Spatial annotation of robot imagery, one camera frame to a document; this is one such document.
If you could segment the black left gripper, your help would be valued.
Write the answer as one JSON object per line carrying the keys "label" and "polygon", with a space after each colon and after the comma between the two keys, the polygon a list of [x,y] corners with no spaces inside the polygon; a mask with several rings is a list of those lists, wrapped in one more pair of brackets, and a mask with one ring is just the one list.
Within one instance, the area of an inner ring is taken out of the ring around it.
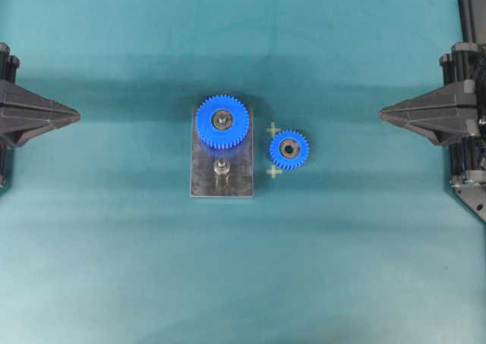
{"label": "black left gripper", "polygon": [[1,186],[5,186],[8,147],[22,147],[29,140],[80,121],[80,113],[54,100],[14,84],[20,59],[10,54],[6,43],[1,43],[1,104],[31,111],[54,112],[68,117],[41,121],[38,125],[23,125],[1,131]]}

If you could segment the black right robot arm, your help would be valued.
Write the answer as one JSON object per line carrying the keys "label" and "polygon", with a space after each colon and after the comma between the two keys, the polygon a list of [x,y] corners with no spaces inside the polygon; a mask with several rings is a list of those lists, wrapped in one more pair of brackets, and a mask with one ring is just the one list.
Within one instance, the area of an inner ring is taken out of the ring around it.
{"label": "black right robot arm", "polygon": [[445,147],[450,184],[485,183],[485,0],[458,0],[462,41],[439,63],[443,86],[380,110],[380,119]]}

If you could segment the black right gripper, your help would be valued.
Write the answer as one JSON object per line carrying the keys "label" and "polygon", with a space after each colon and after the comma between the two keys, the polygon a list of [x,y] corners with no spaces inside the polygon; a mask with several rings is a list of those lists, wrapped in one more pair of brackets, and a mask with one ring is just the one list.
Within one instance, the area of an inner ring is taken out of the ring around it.
{"label": "black right gripper", "polygon": [[[427,138],[433,145],[448,146],[450,185],[485,183],[485,45],[457,43],[440,59],[447,85],[405,99],[380,110],[380,119]],[[432,109],[475,106],[477,121],[460,117],[411,117],[409,113]]]}

